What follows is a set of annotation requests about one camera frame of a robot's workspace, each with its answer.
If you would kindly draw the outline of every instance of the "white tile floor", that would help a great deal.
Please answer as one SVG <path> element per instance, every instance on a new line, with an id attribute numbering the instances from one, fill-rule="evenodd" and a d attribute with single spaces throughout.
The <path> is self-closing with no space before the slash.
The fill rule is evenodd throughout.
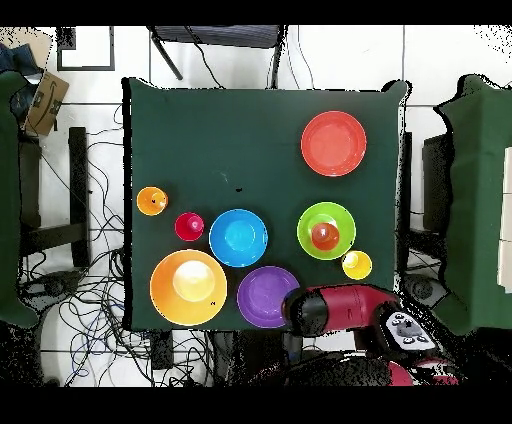
<path id="1" fill-rule="evenodd" d="M 40 28 L 55 35 L 55 28 Z M 108 131 L 92 135 L 103 129 L 119 128 L 114 122 L 114 113 L 122 101 L 121 78 L 140 77 L 160 87 L 213 87 L 199 51 L 193 45 L 167 43 L 165 48 L 184 75 L 178 81 L 167 67 L 155 47 L 150 43 L 145 27 L 118 27 L 115 34 L 115 71 L 62 71 L 57 72 L 55 40 L 48 59 L 48 71 L 57 74 L 70 83 L 64 99 L 66 103 L 58 115 L 58 131 L 42 137 L 43 155 L 52 167 L 69 182 L 68 168 L 68 129 L 71 126 L 85 126 L 91 133 L 89 145 L 96 141 L 122 142 L 122 131 Z M 108 65 L 108 27 L 78 27 L 77 49 L 64 51 L 64 66 L 104 66 Z M 290 52 L 284 50 L 279 68 L 279 87 L 296 89 L 290 63 L 300 89 L 312 87 L 304 60 L 298 50 L 298 28 L 291 26 L 289 35 Z M 465 73 L 484 73 L 494 82 L 504 85 L 512 80 L 512 59 L 506 38 L 511 30 L 505 27 L 473 26 L 307 26 L 300 27 L 300 43 L 314 77 L 316 88 L 344 88 L 350 90 L 380 90 L 395 79 L 406 79 L 413 85 L 412 95 L 406 111 L 406 127 L 413 133 L 413 176 L 412 210 L 421 213 L 422 170 L 421 147 L 423 140 L 445 132 L 441 118 L 432 106 L 453 97 L 457 81 Z M 221 46 L 203 47 L 208 63 L 214 74 L 226 88 L 265 88 L 271 50 L 254 50 Z M 116 120 L 122 120 L 120 111 Z M 89 150 L 92 163 L 104 171 L 110 187 L 107 204 L 123 216 L 123 173 L 122 147 L 100 144 Z M 91 173 L 105 186 L 105 178 L 91 168 Z M 41 162 L 40 207 L 44 226 L 69 222 L 69 196 L 67 189 L 56 178 L 45 162 Z M 91 179 L 90 205 L 99 223 L 91 220 L 92 228 L 99 228 L 104 222 L 101 211 L 101 190 Z M 422 228 L 421 215 L 412 215 L 411 225 Z M 120 247 L 122 235 L 109 232 L 111 248 Z M 93 242 L 93 256 L 106 249 L 106 241 L 99 238 Z M 72 266 L 69 246 L 47 251 L 47 261 L 39 267 L 42 273 L 69 269 Z M 40 254 L 29 258 L 33 266 L 41 258 Z M 107 262 L 97 264 L 91 275 L 104 275 Z M 121 299 L 124 295 L 117 293 Z M 81 312 L 92 307 L 75 302 Z M 80 326 L 69 304 L 60 306 L 62 317 L 73 326 Z M 86 318 L 86 323 L 94 319 L 94 314 Z M 47 377 L 56 376 L 62 383 L 66 381 L 73 366 L 69 353 L 70 342 L 76 331 L 66 325 L 59 316 L 59 306 L 48 313 L 42 336 L 42 361 Z M 175 332 L 177 342 L 189 337 L 188 331 Z M 73 349 L 83 344 L 75 338 Z M 354 349 L 350 333 L 338 332 L 333 335 L 304 340 L 304 346 L 315 345 L 326 350 Z M 89 374 L 75 378 L 73 386 L 98 385 L 100 375 L 112 361 L 101 343 L 86 362 Z M 177 361 L 184 360 L 188 345 L 183 353 L 177 354 Z M 79 349 L 75 360 L 80 362 L 85 347 Z M 139 366 L 145 369 L 147 361 Z M 131 358 L 117 359 L 110 368 L 110 375 L 103 376 L 101 386 L 145 386 L 149 382 L 138 371 Z M 172 373 L 180 378 L 180 371 Z M 204 367 L 195 367 L 193 377 L 204 378 Z M 155 380 L 161 381 L 163 371 L 155 372 Z"/>

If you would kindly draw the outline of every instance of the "blue bowl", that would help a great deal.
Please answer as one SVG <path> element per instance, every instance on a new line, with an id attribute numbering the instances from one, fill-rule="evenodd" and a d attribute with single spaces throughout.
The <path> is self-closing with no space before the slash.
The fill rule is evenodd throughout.
<path id="1" fill-rule="evenodd" d="M 256 262 L 267 247 L 263 221 L 245 209 L 219 215 L 210 229 L 210 248 L 223 264 L 240 268 Z"/>

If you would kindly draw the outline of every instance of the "green bowl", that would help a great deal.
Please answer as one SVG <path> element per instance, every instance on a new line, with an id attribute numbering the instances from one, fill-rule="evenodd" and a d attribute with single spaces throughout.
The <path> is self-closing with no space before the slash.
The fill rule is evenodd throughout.
<path id="1" fill-rule="evenodd" d="M 318 249 L 311 240 L 311 231 L 316 224 L 328 222 L 335 225 L 340 232 L 340 240 L 331 250 Z M 307 254 L 316 259 L 328 261 L 347 253 L 356 238 L 354 218 L 343 206 L 332 202 L 321 202 L 310 206 L 302 214 L 297 224 L 297 238 Z"/>

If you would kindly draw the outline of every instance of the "black chair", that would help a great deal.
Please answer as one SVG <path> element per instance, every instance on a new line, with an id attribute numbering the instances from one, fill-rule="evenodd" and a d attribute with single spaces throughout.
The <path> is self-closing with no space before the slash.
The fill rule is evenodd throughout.
<path id="1" fill-rule="evenodd" d="M 182 80 L 162 42 L 210 44 L 234 47 L 274 48 L 271 88 L 277 88 L 277 71 L 288 25 L 151 26 L 151 39 L 178 80 Z"/>

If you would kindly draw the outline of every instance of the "green cloth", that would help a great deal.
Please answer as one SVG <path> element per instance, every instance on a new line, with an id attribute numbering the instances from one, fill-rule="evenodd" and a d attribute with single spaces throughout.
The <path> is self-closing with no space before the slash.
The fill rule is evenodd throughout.
<path id="1" fill-rule="evenodd" d="M 20 302 L 16 292 L 20 250 L 20 171 L 18 123 L 11 113 L 11 97 L 27 85 L 18 72 L 0 73 L 0 181 L 4 188 L 0 208 L 0 320 L 29 328 L 38 315 Z"/>
<path id="2" fill-rule="evenodd" d="M 463 77 L 460 96 L 439 110 L 455 157 L 444 274 L 451 294 L 434 309 L 454 333 L 512 329 L 512 294 L 497 283 L 505 148 L 512 146 L 512 91 Z"/>
<path id="3" fill-rule="evenodd" d="M 398 166 L 398 106 L 405 82 L 385 92 L 284 90 L 163 90 L 135 79 L 131 88 L 132 130 L 132 328 L 182 328 L 153 307 L 149 282 L 156 265 L 171 252 L 203 250 L 222 212 L 243 208 L 264 221 L 267 250 L 253 266 L 223 265 L 228 297 L 217 316 L 197 328 L 254 328 L 240 314 L 236 292 L 253 269 L 276 265 L 301 286 L 353 283 L 339 260 L 320 261 L 302 250 L 296 235 L 301 214 L 332 201 L 354 217 L 354 248 L 367 252 L 373 271 L 363 283 L 391 290 L 395 268 L 395 185 Z M 365 129 L 367 150 L 361 164 L 339 178 L 318 175 L 302 158 L 301 135 L 317 114 L 341 110 Z M 167 208 L 148 217 L 135 199 L 146 186 L 163 189 Z M 181 241 L 174 221 L 193 211 L 205 221 L 196 242 Z"/>

